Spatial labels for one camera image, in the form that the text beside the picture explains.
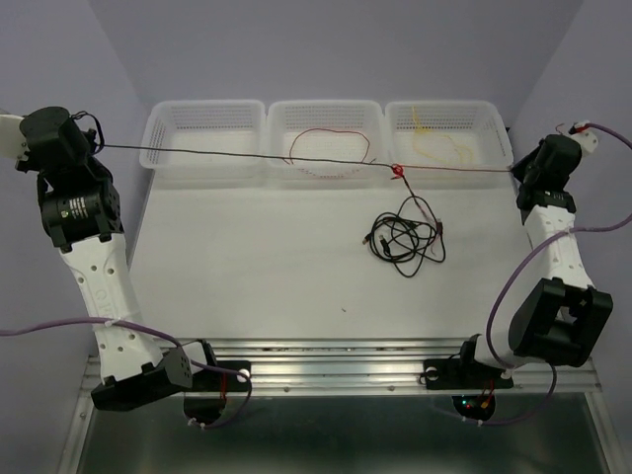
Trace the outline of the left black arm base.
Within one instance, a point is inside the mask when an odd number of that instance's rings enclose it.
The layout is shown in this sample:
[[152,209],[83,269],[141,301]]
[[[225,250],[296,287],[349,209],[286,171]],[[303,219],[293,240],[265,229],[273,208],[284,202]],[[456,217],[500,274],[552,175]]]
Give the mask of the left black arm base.
[[246,359],[218,360],[211,344],[194,340],[183,345],[193,387],[183,395],[183,413],[190,427],[202,431],[233,423],[250,401],[252,364]]

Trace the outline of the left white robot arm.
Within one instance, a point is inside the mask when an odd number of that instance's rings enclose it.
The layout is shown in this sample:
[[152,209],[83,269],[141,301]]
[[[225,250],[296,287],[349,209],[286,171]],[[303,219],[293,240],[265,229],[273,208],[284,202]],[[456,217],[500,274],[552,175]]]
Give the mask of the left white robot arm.
[[126,259],[119,193],[98,160],[105,147],[99,125],[83,130],[83,113],[46,107],[1,117],[1,154],[37,175],[40,220],[73,274],[98,344],[99,410],[126,412],[193,385],[212,387],[220,366],[206,355],[189,359],[180,344],[163,351],[143,328]]

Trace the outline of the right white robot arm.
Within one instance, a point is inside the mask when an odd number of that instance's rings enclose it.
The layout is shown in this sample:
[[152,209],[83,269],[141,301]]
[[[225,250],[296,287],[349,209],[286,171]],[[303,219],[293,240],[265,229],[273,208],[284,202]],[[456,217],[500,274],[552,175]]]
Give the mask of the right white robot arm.
[[589,359],[613,302],[584,267],[571,231],[577,207],[565,187],[597,144],[586,127],[574,127],[542,138],[512,166],[516,206],[534,255],[504,284],[484,333],[462,345],[454,362],[460,382],[476,385],[489,373],[531,362],[580,367]]

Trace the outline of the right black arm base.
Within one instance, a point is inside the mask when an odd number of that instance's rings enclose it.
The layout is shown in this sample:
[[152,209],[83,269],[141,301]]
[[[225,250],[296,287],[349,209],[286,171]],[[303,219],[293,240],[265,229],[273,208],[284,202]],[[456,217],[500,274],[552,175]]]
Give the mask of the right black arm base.
[[478,339],[479,335],[470,337],[456,354],[425,359],[419,383],[428,390],[454,391],[452,404],[457,414],[483,425],[495,413],[496,391],[513,388],[514,381],[503,378],[499,368],[475,360]]

